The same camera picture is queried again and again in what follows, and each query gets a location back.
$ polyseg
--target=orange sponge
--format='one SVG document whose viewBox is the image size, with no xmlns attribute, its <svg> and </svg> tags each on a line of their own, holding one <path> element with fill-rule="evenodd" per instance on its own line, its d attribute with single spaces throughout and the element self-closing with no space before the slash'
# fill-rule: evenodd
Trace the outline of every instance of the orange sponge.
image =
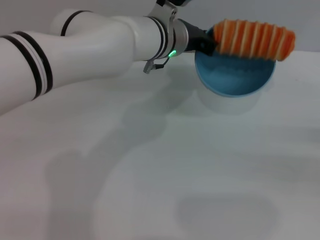
<svg viewBox="0 0 320 240">
<path fill-rule="evenodd" d="M 295 48 L 296 35 L 285 27 L 246 20 L 227 20 L 213 28 L 221 54 L 283 61 Z"/>
</svg>

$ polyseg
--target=bowl rim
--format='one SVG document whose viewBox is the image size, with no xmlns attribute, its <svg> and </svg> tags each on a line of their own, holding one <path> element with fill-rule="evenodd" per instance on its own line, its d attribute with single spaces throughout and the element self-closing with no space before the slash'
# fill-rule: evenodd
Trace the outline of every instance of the bowl rim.
<svg viewBox="0 0 320 240">
<path fill-rule="evenodd" d="M 245 96 L 248 96 L 248 95 L 251 95 L 251 94 L 254 94 L 256 93 L 257 91 L 259 91 L 260 89 L 262 89 L 271 79 L 272 79 L 272 76 L 275 72 L 275 69 L 276 69 L 276 61 L 274 62 L 273 64 L 273 69 L 272 69 L 272 72 L 269 76 L 269 78 L 263 83 L 263 85 L 261 85 L 259 88 L 257 88 L 256 90 L 254 91 L 251 91 L 249 93 L 246 93 L 246 94 L 241 94 L 241 95 L 232 95 L 232 94 L 227 94 L 227 93 L 224 93 L 224 92 L 221 92 L 221 91 L 218 91 L 216 90 L 215 88 L 213 88 L 212 86 L 210 86 L 206 81 L 204 81 L 203 79 L 203 76 L 202 74 L 200 73 L 200 70 L 199 70 L 199 62 L 201 62 L 201 60 L 197 59 L 197 56 L 199 54 L 203 54 L 201 52 L 198 52 L 196 51 L 195 54 L 194 54 L 194 63 L 195 63 L 195 69 L 196 69 L 196 73 L 198 75 L 198 77 L 200 78 L 200 81 L 202 82 L 202 84 L 207 88 L 209 89 L 210 91 L 214 92 L 215 94 L 218 94 L 220 96 L 223 96 L 223 97 L 228 97 L 228 98 L 239 98 L 239 97 L 245 97 Z"/>
</svg>

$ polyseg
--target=green led light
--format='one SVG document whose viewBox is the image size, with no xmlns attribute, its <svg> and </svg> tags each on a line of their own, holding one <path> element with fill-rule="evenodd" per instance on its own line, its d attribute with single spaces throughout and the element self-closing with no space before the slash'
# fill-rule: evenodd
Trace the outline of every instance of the green led light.
<svg viewBox="0 0 320 240">
<path fill-rule="evenodd" d="M 170 52 L 170 54 L 169 54 L 169 58 L 171 58 L 171 57 L 173 57 L 175 54 L 177 53 L 177 51 L 176 50 L 173 50 L 172 52 Z"/>
</svg>

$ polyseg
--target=black stripe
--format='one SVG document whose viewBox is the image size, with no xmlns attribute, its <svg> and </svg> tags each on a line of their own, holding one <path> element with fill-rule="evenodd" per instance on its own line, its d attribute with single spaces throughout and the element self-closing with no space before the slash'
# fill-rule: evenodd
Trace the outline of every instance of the black stripe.
<svg viewBox="0 0 320 240">
<path fill-rule="evenodd" d="M 159 31 L 160 31 L 160 37 L 161 37 L 160 47 L 159 47 L 158 52 L 154 55 L 154 57 L 151 58 L 151 59 L 156 59 L 156 58 L 158 57 L 158 55 L 159 55 L 159 53 L 160 53 L 163 45 L 164 45 L 164 33 L 163 33 L 163 30 L 164 30 L 164 29 L 163 29 L 163 30 L 161 29 L 161 26 L 160 26 L 160 24 L 158 23 L 158 21 L 157 21 L 156 19 L 154 19 L 154 18 L 151 17 L 151 16 L 148 16 L 148 18 L 150 18 L 151 20 L 153 20 L 153 21 L 155 22 L 155 24 L 158 26 Z"/>
<path fill-rule="evenodd" d="M 165 53 L 165 51 L 167 50 L 167 47 L 168 47 L 168 31 L 167 31 L 166 26 L 161 21 L 159 21 L 159 23 L 162 25 L 163 30 L 164 30 L 164 35 L 165 35 L 164 48 L 163 48 L 162 52 L 160 53 L 160 55 L 158 56 L 158 57 L 161 57 Z"/>
<path fill-rule="evenodd" d="M 53 75 L 52 75 L 52 70 L 51 70 L 50 63 L 48 61 L 46 54 L 41 49 L 40 45 L 36 42 L 36 40 L 34 40 L 29 34 L 23 32 L 23 31 L 15 31 L 14 34 L 17 34 L 17 35 L 23 37 L 25 40 L 27 40 L 30 43 L 30 45 L 34 48 L 36 53 L 39 55 L 39 57 L 43 63 L 43 67 L 44 67 L 45 74 L 46 74 L 47 87 L 46 87 L 45 93 L 48 93 L 53 87 Z"/>
<path fill-rule="evenodd" d="M 61 30 L 61 35 L 60 36 L 65 36 L 66 35 L 66 31 L 67 31 L 67 28 L 69 26 L 69 24 L 71 23 L 72 19 L 74 19 L 75 16 L 77 16 L 78 14 L 80 13 L 84 13 L 84 12 L 90 12 L 91 11 L 84 11 L 84 10 L 80 10 L 80 11 L 76 11 L 74 12 L 73 14 L 71 14 L 68 19 L 65 21 L 63 27 L 62 27 L 62 30 Z"/>
<path fill-rule="evenodd" d="M 32 74 L 33 74 L 33 77 L 34 77 L 34 81 L 35 81 L 35 96 L 33 99 L 36 99 L 41 94 L 42 81 L 41 81 L 41 76 L 40 76 L 39 69 L 37 67 L 35 60 L 31 56 L 31 54 L 28 52 L 28 50 L 25 48 L 25 46 L 21 42 L 19 42 L 19 40 L 14 38 L 13 36 L 5 35 L 5 36 L 0 36 L 0 38 L 7 39 L 9 42 L 11 42 L 13 45 L 15 45 L 16 48 L 19 49 L 19 51 L 24 56 L 27 63 L 29 64 L 31 71 L 32 71 Z"/>
</svg>

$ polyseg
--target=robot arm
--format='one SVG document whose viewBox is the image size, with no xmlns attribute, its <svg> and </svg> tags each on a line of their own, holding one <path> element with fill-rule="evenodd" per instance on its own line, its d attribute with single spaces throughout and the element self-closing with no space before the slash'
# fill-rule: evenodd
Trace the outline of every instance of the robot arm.
<svg viewBox="0 0 320 240">
<path fill-rule="evenodd" d="M 103 17 L 67 9 L 50 34 L 17 31 L 0 37 L 0 114 L 70 83 L 127 71 L 133 62 L 197 50 L 211 55 L 216 44 L 203 30 L 176 19 L 181 0 L 158 0 L 149 16 Z"/>
</svg>

